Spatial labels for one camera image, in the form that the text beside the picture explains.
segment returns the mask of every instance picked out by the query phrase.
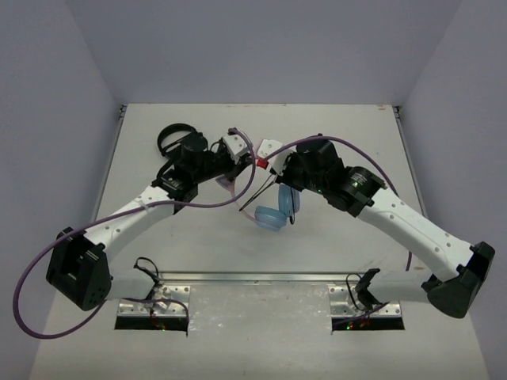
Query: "black strap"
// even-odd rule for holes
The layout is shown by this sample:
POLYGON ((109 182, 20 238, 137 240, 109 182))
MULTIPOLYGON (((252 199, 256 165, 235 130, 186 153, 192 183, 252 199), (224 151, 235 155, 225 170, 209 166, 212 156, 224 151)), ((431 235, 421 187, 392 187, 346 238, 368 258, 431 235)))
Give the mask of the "black strap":
POLYGON ((164 140, 176 132, 189 132, 192 134, 192 133, 197 133, 197 130, 196 130, 196 128, 192 127, 191 125, 184 124, 184 123, 171 124, 171 125, 165 127, 164 129, 162 129, 162 131, 158 134, 158 137, 157 137, 157 146, 158 146, 158 150, 160 151, 160 154, 163 157, 167 157, 170 159, 170 157, 168 157, 168 156, 170 156, 170 149, 173 146, 181 143, 181 140, 187 136, 187 135, 183 136, 181 139, 171 142, 170 144, 168 144, 166 146, 162 146, 162 143, 164 142, 164 140))

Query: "robotic manipulator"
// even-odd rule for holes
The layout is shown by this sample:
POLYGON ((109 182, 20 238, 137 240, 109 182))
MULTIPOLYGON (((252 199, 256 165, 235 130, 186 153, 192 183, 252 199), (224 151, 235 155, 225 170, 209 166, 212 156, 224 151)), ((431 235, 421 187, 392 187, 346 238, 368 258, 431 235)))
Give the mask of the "robotic manipulator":
MULTIPOLYGON (((461 318, 486 280, 494 249, 472 245, 448 234, 400 200, 370 170, 344 166, 333 143, 321 135, 295 149, 271 153, 280 142, 264 140, 252 158, 237 135, 225 135, 208 149, 208 141, 193 131, 171 150, 171 159, 157 178, 133 201, 114 214, 137 207, 144 210, 85 230, 58 244, 51 255, 47 281, 82 310, 104 300, 150 299, 158 280, 137 269, 114 272, 108 262, 123 247, 156 222, 176 215, 185 205, 148 203, 190 202, 199 184, 213 178, 235 178, 257 159, 257 166, 276 176, 276 183, 297 192, 308 190, 324 197, 331 207, 359 218, 419 257, 431 273, 385 272, 369 269, 357 283, 357 299, 365 310, 391 300, 429 302, 442 313, 461 318)), ((67 228, 59 237, 72 231, 67 228)))

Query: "purple cable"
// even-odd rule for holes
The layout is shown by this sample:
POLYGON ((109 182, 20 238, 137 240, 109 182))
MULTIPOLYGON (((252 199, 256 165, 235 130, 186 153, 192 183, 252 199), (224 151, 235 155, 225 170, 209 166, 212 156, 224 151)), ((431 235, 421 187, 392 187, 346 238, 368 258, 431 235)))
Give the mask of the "purple cable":
POLYGON ((179 302, 176 299, 171 299, 171 298, 157 298, 157 299, 126 298, 126 300, 131 301, 131 302, 142 302, 142 303, 168 302, 169 304, 171 304, 171 303, 178 304, 185 311, 185 315, 186 315, 186 319, 187 319, 187 329, 185 330, 185 332, 186 332, 187 336, 189 335, 189 325, 190 325, 189 308, 183 302, 179 302))
MULTIPOLYGON (((396 191, 395 184, 393 184, 393 182, 391 181, 391 179, 389 178, 389 176, 387 175, 387 173, 380 167, 379 164, 377 164, 375 162, 375 160, 373 158, 371 158, 366 152, 364 152, 359 147, 353 145, 351 142, 348 142, 348 141, 346 141, 344 139, 339 139, 338 137, 333 137, 333 136, 311 136, 311 137, 307 137, 305 139, 300 139, 300 140, 291 142, 290 144, 284 145, 284 146, 282 146, 278 150, 275 150, 270 155, 268 155, 268 157, 264 158, 264 160, 265 161, 269 161, 269 159, 273 158, 274 156, 276 156, 277 154, 279 154, 280 152, 283 152, 284 150, 286 150, 288 148, 296 146, 296 145, 298 145, 300 143, 306 143, 308 141, 315 141, 315 140, 330 140, 330 141, 335 141, 336 143, 340 143, 340 144, 345 145, 345 146, 349 147, 350 149, 356 151, 358 154, 360 154, 361 156, 363 156, 370 164, 372 164, 375 167, 375 169, 377 169, 379 171, 379 173, 382 175, 382 177, 389 184, 389 187, 391 188, 391 190, 393 191, 393 193, 396 194, 396 196, 398 196, 398 192, 396 191)), ((408 272, 410 270, 410 265, 411 264, 412 264, 412 252, 409 252, 409 255, 408 255, 407 259, 406 259, 406 266, 405 266, 405 271, 406 272, 408 272)), ((368 315, 373 314, 376 311, 379 311, 380 309, 382 309, 383 307, 385 307, 385 305, 387 305, 387 303, 379 305, 379 306, 373 308, 372 310, 369 310, 368 312, 363 313, 361 315, 358 315, 356 317, 351 317, 351 318, 347 318, 347 319, 344 319, 344 320, 341 320, 341 321, 338 321, 338 322, 334 322, 333 326, 342 325, 344 323, 350 323, 350 322, 354 322, 354 321, 363 319, 363 318, 367 317, 368 315)))
MULTIPOLYGON (((252 158, 255 157, 254 148, 252 147, 250 140, 248 139, 248 137, 245 134, 238 131, 236 128, 229 129, 229 132, 241 137, 245 141, 245 143, 250 151, 251 157, 252 158)), ((42 260, 43 257, 45 257, 52 249, 54 249, 62 241, 66 240, 67 238, 73 237, 77 234, 80 234, 81 232, 88 230, 89 228, 91 228, 93 226, 97 226, 99 224, 109 222, 110 220, 122 218, 124 216, 132 215, 132 214, 135 214, 136 212, 140 212, 142 210, 145 210, 145 207, 156 207, 156 206, 162 206, 162 205, 167 205, 167 204, 178 204, 178 205, 182 205, 182 206, 186 206, 186 207, 196 207, 196 208, 217 208, 217 207, 226 206, 228 204, 235 202, 236 200, 238 200, 239 198, 241 198, 242 196, 245 195, 245 193, 250 188, 252 182, 254 182, 254 177, 255 177, 255 160, 252 160, 252 171, 251 171, 250 178, 249 178, 248 183, 246 184, 245 188, 236 197, 226 200, 224 202, 216 203, 216 204, 186 203, 186 202, 180 202, 180 201, 176 201, 176 200, 162 200, 162 201, 158 201, 158 202, 151 202, 151 203, 147 203, 144 207, 133 208, 128 211, 120 212, 118 214, 114 214, 114 215, 110 215, 110 216, 107 216, 102 219, 98 219, 95 222, 91 222, 85 226, 82 226, 81 228, 78 228, 76 230, 72 230, 71 232, 59 237, 58 239, 53 241, 50 245, 48 245, 46 248, 44 248, 32 260, 32 262, 30 262, 30 264, 26 267, 26 269, 21 274, 21 277, 17 281, 16 287, 14 289, 14 295, 13 295, 13 314, 14 314, 14 319, 16 320, 17 325, 20 327, 21 330, 23 330, 24 333, 30 335, 33 338, 37 338, 37 339, 61 338, 63 336, 73 333, 74 331, 80 329, 82 326, 86 325, 93 317, 95 317, 95 315, 98 313, 98 311, 104 305, 104 302, 103 302, 102 304, 97 306, 97 308, 84 321, 82 321, 78 325, 76 325, 66 331, 58 332, 56 334, 41 334, 39 332, 33 331, 31 328, 29 328, 25 324, 25 321, 23 321, 23 318, 21 317, 21 313, 19 310, 19 298, 20 298, 20 294, 21 294, 21 288, 23 287, 23 284, 25 283, 27 277, 29 276, 30 272, 34 269, 34 267, 37 265, 37 263, 40 260, 42 260)))

